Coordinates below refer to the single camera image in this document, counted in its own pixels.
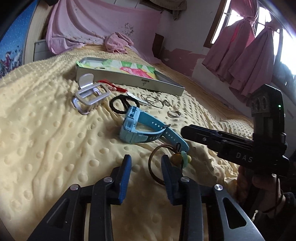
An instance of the bed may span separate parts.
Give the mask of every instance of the bed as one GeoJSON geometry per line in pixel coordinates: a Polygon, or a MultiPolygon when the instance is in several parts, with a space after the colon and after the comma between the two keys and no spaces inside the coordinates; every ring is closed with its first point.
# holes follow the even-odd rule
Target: bed
{"type": "MultiPolygon", "coordinates": [[[[112,92],[87,116],[71,104],[78,88],[74,81],[76,60],[98,57],[149,65],[130,49],[127,51],[113,54],[104,46],[85,46],[23,65],[0,81],[0,218],[16,241],[29,237],[71,184],[94,184],[119,166],[125,154],[131,155],[133,166],[124,203],[112,206],[114,239],[178,239],[181,208],[170,205],[165,188],[151,178],[147,168],[151,151],[162,142],[131,145],[119,140],[124,116],[115,114],[108,104],[118,92],[112,92]]],[[[138,97],[151,94],[173,105],[163,109],[142,106],[142,110],[171,124],[177,133],[185,125],[196,124],[251,137],[253,126],[247,118],[164,64],[154,67],[183,85],[185,91],[176,97],[124,86],[138,97]],[[167,111],[172,109],[179,110],[181,117],[168,117],[167,111]]],[[[222,184],[233,195],[237,165],[219,159],[206,146],[191,141],[188,144],[192,162],[184,175],[203,185],[222,184]]],[[[166,149],[160,150],[152,161],[159,177],[164,153],[170,155],[166,149]]]]}

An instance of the hand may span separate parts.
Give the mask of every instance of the hand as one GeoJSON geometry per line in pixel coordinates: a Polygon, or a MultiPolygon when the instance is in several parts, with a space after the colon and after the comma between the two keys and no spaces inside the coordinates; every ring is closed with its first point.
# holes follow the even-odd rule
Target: hand
{"type": "MultiPolygon", "coordinates": [[[[244,167],[240,166],[239,167],[239,175],[237,177],[237,200],[239,202],[243,202],[248,195],[248,182],[247,179],[244,176],[244,167]]],[[[270,176],[261,176],[261,175],[254,175],[252,179],[252,183],[255,187],[260,188],[265,190],[265,196],[262,202],[260,203],[258,207],[258,211],[266,211],[272,207],[275,206],[275,198],[276,198],[276,177],[270,176]]],[[[279,188],[278,188],[278,197],[277,200],[279,200],[281,197],[281,188],[280,188],[280,183],[279,183],[279,188]]],[[[283,196],[283,199],[280,203],[280,205],[276,208],[276,214],[278,214],[284,204],[285,204],[286,198],[283,196]]],[[[267,213],[269,218],[274,217],[274,210],[270,211],[267,213]]]]}

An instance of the yellow bead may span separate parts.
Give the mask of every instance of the yellow bead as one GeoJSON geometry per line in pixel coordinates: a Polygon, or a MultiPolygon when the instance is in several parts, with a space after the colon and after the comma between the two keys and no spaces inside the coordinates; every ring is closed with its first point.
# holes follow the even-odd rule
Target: yellow bead
{"type": "Polygon", "coordinates": [[[175,153],[170,157],[170,162],[173,163],[175,166],[181,165],[183,161],[183,157],[181,154],[175,153]]]}

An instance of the peeling paint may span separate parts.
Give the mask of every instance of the peeling paint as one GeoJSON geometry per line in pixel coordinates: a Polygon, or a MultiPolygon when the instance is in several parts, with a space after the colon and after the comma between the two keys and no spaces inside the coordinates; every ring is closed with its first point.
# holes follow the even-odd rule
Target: peeling paint
{"type": "Polygon", "coordinates": [[[178,48],[173,51],[163,49],[161,54],[161,60],[167,66],[190,77],[192,76],[196,61],[200,58],[205,58],[205,55],[178,48]]]}

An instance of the metal screw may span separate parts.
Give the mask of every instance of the metal screw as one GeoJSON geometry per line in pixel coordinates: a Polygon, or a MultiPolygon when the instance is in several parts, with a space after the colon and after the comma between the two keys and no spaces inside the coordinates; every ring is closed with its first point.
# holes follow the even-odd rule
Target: metal screw
{"type": "Polygon", "coordinates": [[[106,183],[110,183],[112,181],[113,181],[112,177],[105,177],[104,178],[104,182],[106,182],[106,183]]]}
{"type": "Polygon", "coordinates": [[[184,182],[184,183],[189,182],[189,177],[181,177],[181,182],[184,182]]]}
{"type": "Polygon", "coordinates": [[[223,190],[223,186],[220,185],[220,184],[216,184],[214,187],[215,187],[215,189],[218,190],[218,191],[223,190]]]}
{"type": "Polygon", "coordinates": [[[72,191],[75,191],[78,188],[79,188],[79,185],[78,184],[73,184],[73,185],[70,186],[70,190],[72,190],[72,191]]]}

